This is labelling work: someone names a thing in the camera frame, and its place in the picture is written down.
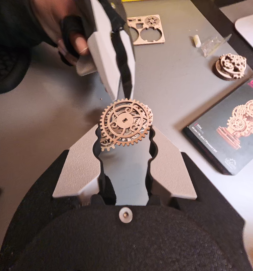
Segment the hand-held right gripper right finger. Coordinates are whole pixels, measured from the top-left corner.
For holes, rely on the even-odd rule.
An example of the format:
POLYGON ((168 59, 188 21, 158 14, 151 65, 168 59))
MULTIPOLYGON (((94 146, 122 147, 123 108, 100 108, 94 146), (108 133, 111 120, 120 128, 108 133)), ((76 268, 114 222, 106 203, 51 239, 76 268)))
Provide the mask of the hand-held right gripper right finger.
POLYGON ((147 193, 169 204, 172 198, 196 200, 197 194, 180 149, 154 125, 149 132, 147 193))

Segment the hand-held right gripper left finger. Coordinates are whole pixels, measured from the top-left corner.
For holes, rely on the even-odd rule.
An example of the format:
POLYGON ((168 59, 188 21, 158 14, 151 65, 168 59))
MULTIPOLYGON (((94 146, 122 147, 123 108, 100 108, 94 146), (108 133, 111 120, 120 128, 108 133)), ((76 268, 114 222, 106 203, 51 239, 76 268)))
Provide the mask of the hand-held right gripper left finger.
POLYGON ((96 124, 70 147, 53 198, 77 197, 82 204, 89 204, 92 195, 100 192, 100 139, 100 127, 96 124))

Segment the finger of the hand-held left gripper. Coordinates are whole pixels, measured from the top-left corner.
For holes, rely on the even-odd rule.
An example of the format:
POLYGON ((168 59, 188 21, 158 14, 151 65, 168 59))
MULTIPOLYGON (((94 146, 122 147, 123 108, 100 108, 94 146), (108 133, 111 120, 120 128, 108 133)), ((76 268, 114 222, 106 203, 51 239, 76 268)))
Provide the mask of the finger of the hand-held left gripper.
POLYGON ((125 8, 121 1, 107 1, 111 6, 108 17, 112 26, 111 41, 121 76, 124 97, 133 99, 135 85, 135 55, 125 8))
POLYGON ((90 2, 96 30, 88 38, 88 48, 105 90, 111 100, 115 101, 118 97, 121 75, 111 41, 112 25, 101 3, 97 0, 90 2))

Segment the wooden gear assembly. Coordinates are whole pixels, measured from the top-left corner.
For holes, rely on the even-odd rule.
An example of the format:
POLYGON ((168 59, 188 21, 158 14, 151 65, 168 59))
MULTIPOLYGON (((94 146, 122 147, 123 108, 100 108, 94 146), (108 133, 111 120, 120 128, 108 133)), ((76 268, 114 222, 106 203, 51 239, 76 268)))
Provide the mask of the wooden gear assembly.
POLYGON ((117 146, 131 146, 139 141, 149 133, 150 128, 141 127, 141 129, 131 130, 131 128, 120 128, 115 129, 101 128, 101 138, 107 137, 117 146))

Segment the large wooden gear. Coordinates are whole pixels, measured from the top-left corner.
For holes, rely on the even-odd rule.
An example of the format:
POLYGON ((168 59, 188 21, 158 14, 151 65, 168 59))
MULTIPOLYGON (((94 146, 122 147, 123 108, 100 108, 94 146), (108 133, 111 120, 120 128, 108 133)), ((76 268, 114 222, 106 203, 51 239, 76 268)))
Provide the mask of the large wooden gear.
POLYGON ((150 128, 153 113, 148 105, 132 99, 122 99, 105 108, 100 118, 100 128, 150 128))

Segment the grey desk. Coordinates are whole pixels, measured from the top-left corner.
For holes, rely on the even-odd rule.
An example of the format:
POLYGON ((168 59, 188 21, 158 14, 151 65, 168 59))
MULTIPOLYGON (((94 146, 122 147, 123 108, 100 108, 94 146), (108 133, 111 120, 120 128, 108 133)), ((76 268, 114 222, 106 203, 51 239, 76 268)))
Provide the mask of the grey desk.
MULTIPOLYGON (((253 264, 253 160, 237 175, 220 174, 181 133, 182 129, 246 79, 224 81, 214 60, 234 53, 223 45, 205 58, 192 45, 219 36, 191 1, 125 3, 130 17, 160 15, 164 44, 135 46, 134 99, 152 109, 153 124, 185 152, 245 219, 245 247, 253 264)), ((111 103, 98 74, 84 77, 45 44, 32 51, 23 81, 0 94, 0 248, 9 223, 34 182, 100 119, 111 103)))

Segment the wooden puzzle sheet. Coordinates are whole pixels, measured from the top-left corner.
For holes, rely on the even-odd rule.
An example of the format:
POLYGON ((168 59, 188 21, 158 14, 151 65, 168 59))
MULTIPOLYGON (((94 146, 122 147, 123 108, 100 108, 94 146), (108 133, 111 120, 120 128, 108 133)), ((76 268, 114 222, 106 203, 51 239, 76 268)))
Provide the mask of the wooden puzzle sheet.
POLYGON ((138 33, 138 37, 135 41, 133 41, 133 45, 147 45, 147 44, 159 44, 165 42, 164 32, 162 28, 162 23, 160 16, 158 14, 155 15, 147 15, 147 16, 136 16, 136 17, 128 17, 127 24, 131 29, 134 29, 138 33), (148 29, 152 29, 157 31, 160 35, 159 39, 143 39, 141 34, 148 29))

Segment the black puzzle box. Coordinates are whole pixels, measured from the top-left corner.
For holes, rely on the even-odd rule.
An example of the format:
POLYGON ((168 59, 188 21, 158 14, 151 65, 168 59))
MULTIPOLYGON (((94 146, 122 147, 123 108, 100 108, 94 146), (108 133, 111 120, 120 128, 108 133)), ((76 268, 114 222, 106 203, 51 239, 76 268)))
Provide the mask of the black puzzle box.
POLYGON ((183 132, 220 173, 238 174, 253 159, 253 77, 183 132))

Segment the clear plastic bag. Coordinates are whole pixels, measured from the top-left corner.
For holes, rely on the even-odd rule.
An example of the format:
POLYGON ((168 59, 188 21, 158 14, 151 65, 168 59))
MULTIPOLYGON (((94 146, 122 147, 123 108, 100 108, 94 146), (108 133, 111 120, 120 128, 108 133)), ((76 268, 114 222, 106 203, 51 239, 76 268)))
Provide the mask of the clear plastic bag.
POLYGON ((230 38, 232 34, 228 35, 225 38, 219 39, 217 36, 212 37, 208 40, 206 40, 204 43, 201 45, 201 49, 203 52, 203 55, 205 58, 211 56, 215 51, 219 49, 223 44, 225 44, 230 38))

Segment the black mesh chair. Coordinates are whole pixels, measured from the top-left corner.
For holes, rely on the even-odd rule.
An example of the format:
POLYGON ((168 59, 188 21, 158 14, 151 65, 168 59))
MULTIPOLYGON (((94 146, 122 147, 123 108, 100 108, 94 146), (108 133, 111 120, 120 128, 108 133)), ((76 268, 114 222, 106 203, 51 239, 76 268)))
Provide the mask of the black mesh chair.
POLYGON ((31 56, 31 49, 0 45, 0 94, 20 84, 29 69, 31 56))

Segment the small assembled gear model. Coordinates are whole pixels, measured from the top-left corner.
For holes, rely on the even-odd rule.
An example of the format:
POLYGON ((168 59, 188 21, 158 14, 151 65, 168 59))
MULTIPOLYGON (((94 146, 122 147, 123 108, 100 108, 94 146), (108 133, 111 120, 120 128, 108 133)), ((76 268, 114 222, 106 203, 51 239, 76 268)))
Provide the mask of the small assembled gear model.
POLYGON ((220 56, 216 61, 213 65, 213 73, 226 81, 237 80, 244 77, 246 66, 246 57, 228 53, 220 56))

